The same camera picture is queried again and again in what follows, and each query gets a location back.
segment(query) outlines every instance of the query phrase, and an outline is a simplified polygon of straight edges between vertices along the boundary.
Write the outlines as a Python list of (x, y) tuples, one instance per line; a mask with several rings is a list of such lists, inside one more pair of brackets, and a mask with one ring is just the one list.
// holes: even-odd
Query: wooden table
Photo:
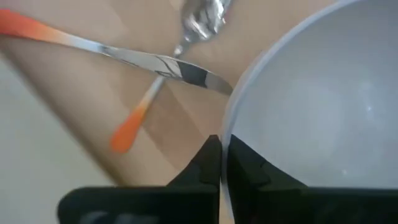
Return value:
[[(235, 0), (228, 24), (183, 59), (234, 86), (254, 58), (332, 0)], [(180, 40), (183, 0), (5, 0), (61, 30), (117, 47), (171, 55)], [(2, 51), (24, 72), (65, 125), (113, 179), (163, 185), (210, 134), (219, 133), (228, 97), (168, 81), (127, 154), (109, 150), (112, 132), (155, 78), (145, 70), (68, 47), (1, 37)]]

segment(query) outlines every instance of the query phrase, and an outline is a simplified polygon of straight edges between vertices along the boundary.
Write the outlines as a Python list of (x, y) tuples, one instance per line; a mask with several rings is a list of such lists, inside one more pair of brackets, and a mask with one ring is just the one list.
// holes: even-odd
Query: spoon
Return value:
[[(182, 40), (174, 50), (174, 57), (181, 56), (191, 45), (210, 40), (218, 34), (225, 24), (224, 16), (230, 3), (231, 0), (186, 0), (181, 13)], [(164, 79), (164, 77), (156, 78), (138, 106), (115, 131), (111, 138), (113, 151), (124, 153), (131, 148), (147, 110), (159, 92)]]

